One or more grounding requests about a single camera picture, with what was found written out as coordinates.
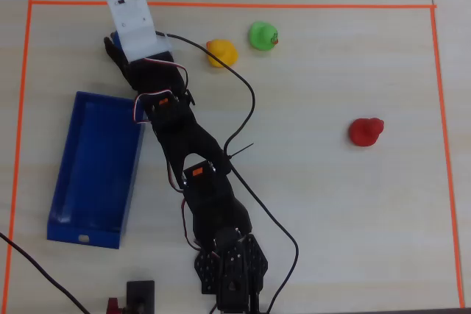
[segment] wire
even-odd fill
[[[218,307],[218,304],[214,304],[213,308],[211,308],[209,314],[213,314],[214,313],[214,310],[216,310],[216,308]]]
[[[147,62],[152,62],[152,63],[157,63],[157,64],[162,64],[162,65],[170,65],[170,66],[176,66],[177,68],[183,69],[185,71],[185,90],[188,88],[188,72],[186,71],[186,68],[178,63],[174,62],[167,62],[166,60],[159,60],[159,59],[152,59],[152,58],[144,58]]]
[[[162,91],[150,92],[150,93],[141,93],[140,95],[138,95],[134,100],[134,107],[132,109],[132,119],[134,120],[134,122],[137,123],[137,124],[145,124],[145,123],[150,122],[149,119],[146,119],[145,121],[136,121],[135,120],[135,111],[136,111],[136,107],[138,106],[138,101],[139,101],[140,97],[142,97],[142,96],[156,96],[156,95],[162,95],[164,93],[170,93],[171,95],[173,95],[173,93],[170,90],[162,90]]]
[[[242,183],[242,185],[247,189],[247,191],[250,193],[250,195],[253,196],[253,198],[256,200],[256,202],[261,206],[261,208],[263,209],[263,211],[265,211],[265,213],[271,218],[271,220],[273,221],[274,224],[276,224],[278,226],[278,228],[280,228],[283,233],[291,240],[291,242],[293,242],[294,244],[294,260],[293,260],[293,265],[291,265],[291,268],[289,269],[289,272],[288,274],[286,275],[285,279],[283,280],[283,282],[281,282],[281,285],[280,287],[277,289],[277,291],[275,292],[275,295],[273,296],[272,298],[272,301],[270,302],[270,305],[268,307],[268,310],[266,311],[266,314],[269,314],[270,313],[270,310],[272,310],[272,307],[273,307],[273,304],[275,303],[275,300],[276,298],[278,297],[278,295],[280,294],[281,290],[285,287],[287,281],[289,280],[289,278],[291,277],[291,274],[293,274],[293,271],[294,271],[294,268],[296,268],[296,264],[297,264],[297,258],[299,257],[300,255],[300,248],[299,246],[297,245],[297,242],[296,240],[294,239],[294,237],[286,230],[285,227],[283,227],[283,225],[278,222],[278,220],[272,215],[272,213],[268,210],[268,208],[265,206],[265,204],[258,198],[258,196],[254,193],[254,191],[252,190],[252,188],[247,184],[247,182],[244,180],[244,178],[242,178],[242,176],[239,174],[239,172],[237,172],[236,168],[233,166],[233,164],[231,162],[229,162],[230,164],[230,167],[232,169],[232,171],[234,172],[235,176],[238,178],[238,180]]]
[[[205,47],[199,45],[198,43],[195,43],[193,42],[192,40],[188,40],[184,37],[181,37],[181,36],[178,36],[178,35],[171,35],[169,33],[167,34],[164,34],[162,32],[156,32],[159,36],[168,36],[170,38],[175,38],[177,40],[182,40],[183,42],[186,42],[186,43],[189,43],[191,44],[192,46],[195,46],[199,49],[201,49],[202,51],[204,51],[204,53],[206,53],[207,55],[209,55],[210,57],[212,57],[216,62],[218,62],[219,64],[221,64],[222,66],[224,66],[228,71],[230,71],[231,73],[233,73],[234,75],[236,75],[248,88],[249,88],[249,91],[250,91],[250,95],[252,96],[252,107],[250,108],[250,111],[249,111],[249,114],[247,115],[247,117],[244,119],[244,121],[242,122],[242,124],[240,125],[240,127],[231,135],[229,136],[229,138],[227,139],[226,143],[224,144],[224,155],[226,157],[228,157],[227,155],[227,147],[229,146],[229,143],[233,140],[233,138],[235,138],[239,132],[241,132],[241,130],[245,127],[245,125],[247,124],[247,122],[249,121],[250,117],[252,117],[252,114],[253,114],[253,111],[255,110],[255,92],[253,91],[252,89],[252,86],[250,86],[250,84],[248,83],[247,80],[245,80],[241,75],[239,75],[237,73],[237,71],[235,71],[234,69],[232,69],[230,66],[228,66],[226,63],[222,62],[216,55],[214,55],[213,53],[211,53],[210,51],[208,51]]]
[[[241,152],[247,150],[247,149],[248,149],[250,146],[252,146],[253,144],[254,144],[254,143],[251,143],[250,145],[245,146],[243,149],[238,150],[236,153],[231,154],[231,155],[229,156],[229,158],[233,158],[233,157],[236,156],[237,154],[240,154]]]
[[[3,239],[5,242],[10,244],[15,250],[23,255],[33,266],[41,272],[41,274],[50,282],[52,283],[58,290],[60,290],[62,293],[64,293],[78,308],[84,313],[84,314],[90,314],[88,310],[85,309],[85,307],[77,301],[77,299],[71,295],[71,293],[66,290],[63,286],[59,284],[55,279],[53,279],[47,272],[44,270],[41,265],[38,264],[36,260],[34,260],[28,253],[26,253],[22,248],[16,245],[12,240],[10,240],[6,235],[0,232],[0,238]]]
[[[163,34],[162,32],[156,32],[158,35],[165,35]],[[205,47],[199,45],[198,43],[195,43],[193,42],[192,40],[188,40],[184,37],[180,37],[180,36],[177,36],[177,35],[171,35],[171,34],[166,34],[166,36],[170,37],[170,38],[176,38],[178,40],[182,40],[183,42],[186,42],[186,43],[189,43],[191,44],[192,46],[195,46],[199,49],[201,49],[202,51],[204,51],[204,53],[206,53],[207,55],[209,55],[210,57],[212,57],[216,62],[218,62],[219,64],[221,64],[222,66],[224,66],[228,71],[230,71],[231,73],[233,73],[235,76],[237,76],[246,86],[247,88],[249,89],[250,91],[250,95],[252,96],[252,107],[250,108],[250,111],[249,111],[249,114],[247,115],[247,117],[245,118],[244,122],[242,123],[242,125],[240,125],[240,127],[231,135],[229,136],[229,138],[227,139],[226,143],[224,144],[224,155],[227,156],[227,146],[229,145],[230,141],[235,138],[237,136],[237,134],[239,132],[241,132],[241,130],[245,127],[245,125],[247,124],[247,122],[249,121],[250,117],[252,117],[252,114],[253,114],[253,111],[255,109],[255,92],[252,88],[252,86],[250,85],[250,83],[248,83],[247,80],[245,80],[241,75],[239,75],[236,71],[234,71],[231,67],[229,67],[228,65],[226,65],[224,62],[222,62],[218,57],[216,57],[214,54],[212,54],[210,51],[208,51]],[[242,176],[239,174],[239,172],[237,172],[236,168],[234,167],[234,165],[229,161],[229,164],[230,164],[230,168],[231,170],[234,172],[235,176],[238,178],[238,180],[242,183],[242,185],[247,189],[247,191],[250,193],[250,195],[252,195],[252,197],[256,200],[256,202],[261,206],[261,208],[263,209],[263,211],[265,211],[265,213],[271,218],[271,220],[283,231],[283,233],[285,233],[285,235],[291,240],[291,242],[293,242],[294,244],[294,260],[293,260],[293,265],[291,266],[291,268],[289,269],[289,272],[288,274],[286,275],[286,278],[283,280],[283,282],[281,283],[280,287],[277,289],[277,291],[275,292],[275,295],[273,296],[272,298],[272,301],[270,302],[270,305],[269,305],[269,308],[268,310],[266,311],[266,314],[269,314],[270,311],[272,310],[272,307],[273,307],[273,304],[275,303],[275,300],[276,298],[278,297],[278,295],[280,294],[281,290],[285,287],[286,283],[288,282],[289,278],[291,277],[291,274],[293,273],[294,271],[294,268],[296,268],[296,264],[297,264],[297,260],[298,260],[298,257],[300,255],[300,248],[299,246],[297,245],[297,242],[296,240],[294,239],[294,237],[286,230],[285,227],[283,227],[283,225],[278,222],[278,220],[272,215],[272,213],[268,210],[268,208],[265,206],[265,204],[258,198],[257,194],[255,194],[255,192],[252,190],[252,188],[247,184],[247,182],[244,180],[244,178],[242,178]]]
[[[193,244],[191,244],[190,240],[188,239],[188,233],[186,232],[186,221],[185,221],[185,203],[186,203],[186,200],[183,199],[182,200],[182,219],[183,219],[183,230],[185,231],[186,243],[188,243],[188,245],[194,250],[201,251],[201,248],[195,247]]]
[[[171,185],[172,188],[174,188],[174,190],[177,192],[177,193],[183,193],[183,190],[181,189],[178,189],[177,186],[175,185],[174,183],[174,179],[171,175],[171,169],[170,169],[170,162],[169,160],[167,160],[167,175],[169,176],[169,183]]]

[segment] green rubber duck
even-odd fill
[[[269,51],[278,43],[278,31],[268,22],[254,22],[249,31],[250,44],[259,51]]]

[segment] rubber duck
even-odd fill
[[[384,121],[378,118],[360,118],[351,123],[348,136],[356,146],[374,145],[384,130]]]
[[[206,48],[214,54],[224,64],[231,66],[238,58],[237,49],[229,40],[210,40],[206,43]],[[223,68],[223,66],[216,62],[208,55],[209,63],[216,68]]]
[[[268,22],[254,22],[250,27],[249,41],[259,51],[269,51],[278,43],[278,31]]]

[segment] red rubber duck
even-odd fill
[[[383,132],[384,121],[378,118],[360,118],[348,128],[348,136],[356,146],[367,147],[374,145]]]

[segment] red object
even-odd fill
[[[108,306],[106,308],[106,314],[121,314],[122,309],[118,307],[117,298],[108,298]]]
[[[378,118],[360,118],[350,125],[348,136],[356,146],[367,147],[375,144],[383,129],[384,121]]]

